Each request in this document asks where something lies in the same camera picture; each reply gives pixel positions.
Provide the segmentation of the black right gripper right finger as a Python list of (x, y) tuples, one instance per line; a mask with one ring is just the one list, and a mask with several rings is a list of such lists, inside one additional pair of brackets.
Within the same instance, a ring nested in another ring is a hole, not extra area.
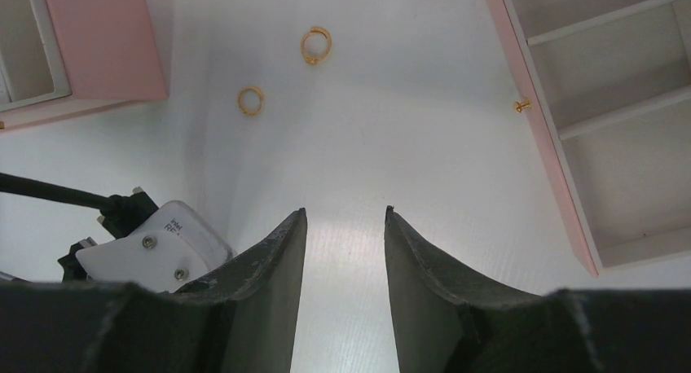
[(388, 207), (385, 263), (402, 372), (687, 372), (687, 289), (518, 290)]

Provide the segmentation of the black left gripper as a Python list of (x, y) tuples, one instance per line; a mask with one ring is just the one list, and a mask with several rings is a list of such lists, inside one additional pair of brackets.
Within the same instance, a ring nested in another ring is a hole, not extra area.
[(79, 242), (72, 244), (68, 250), (68, 253), (57, 260), (63, 269), (63, 283), (71, 281), (86, 281), (89, 278), (89, 275), (78, 261), (76, 253), (82, 249), (91, 248), (96, 245), (97, 243), (93, 239), (82, 239)]

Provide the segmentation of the pink jewelry box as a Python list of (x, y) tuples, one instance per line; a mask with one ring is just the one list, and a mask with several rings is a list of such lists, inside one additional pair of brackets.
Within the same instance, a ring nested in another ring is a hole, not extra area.
[(2, 131), (167, 96), (147, 0), (1, 0)]

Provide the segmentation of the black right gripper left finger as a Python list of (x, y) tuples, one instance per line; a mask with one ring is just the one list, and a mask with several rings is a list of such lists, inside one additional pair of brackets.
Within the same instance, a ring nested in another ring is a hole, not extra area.
[(4, 372), (287, 372), (304, 209), (174, 293), (133, 283), (1, 285)]

